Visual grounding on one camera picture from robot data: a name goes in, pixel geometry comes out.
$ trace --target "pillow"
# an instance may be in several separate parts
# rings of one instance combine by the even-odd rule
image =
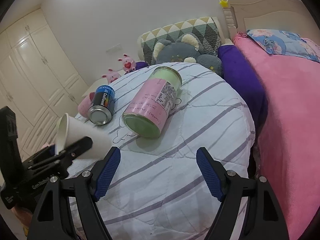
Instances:
[[[160,39],[175,42],[185,33],[193,33],[203,45],[206,54],[217,55],[221,45],[218,28],[211,17],[188,20],[146,32],[141,36],[141,48],[145,62],[151,65],[152,52]]]
[[[319,62],[314,50],[297,33],[253,29],[248,30],[247,34],[269,54],[303,57]]]

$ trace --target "nutrition label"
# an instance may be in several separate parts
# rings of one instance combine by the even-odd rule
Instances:
[[[177,92],[174,89],[173,85],[169,82],[166,82],[156,97],[155,101],[159,103],[164,110],[169,113],[172,108],[174,101],[176,99]]]

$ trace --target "cooltowel can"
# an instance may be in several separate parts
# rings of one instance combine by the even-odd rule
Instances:
[[[181,85],[176,70],[156,68],[122,114],[124,124],[138,135],[159,137]]]
[[[88,118],[97,125],[104,125],[111,121],[115,105],[115,91],[110,86],[97,88],[92,106],[88,110]]]

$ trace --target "striped duvet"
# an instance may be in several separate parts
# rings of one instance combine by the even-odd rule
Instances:
[[[196,164],[199,147],[206,147],[227,170],[247,177],[255,130],[243,99],[199,64],[161,65],[177,70],[183,83],[178,93],[181,100],[169,113],[160,138],[138,137],[121,121],[121,114],[157,65],[111,84],[116,91],[116,113],[111,123],[98,127],[121,150],[121,162],[107,195],[97,203],[114,240],[204,239],[220,202],[211,196]],[[70,176],[90,169],[94,161],[75,160],[68,170]],[[84,238],[75,199],[70,202],[76,229]],[[238,239],[245,209],[243,199],[232,239]]]

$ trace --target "triangle pattern pillowcase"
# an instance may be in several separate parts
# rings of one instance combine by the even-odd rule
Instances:
[[[158,40],[166,39],[175,42],[185,33],[193,33],[197,36],[207,54],[217,55],[218,48],[221,45],[218,28],[211,17],[202,17],[167,25],[144,33],[141,36],[141,48],[145,61],[151,65],[153,48]]]

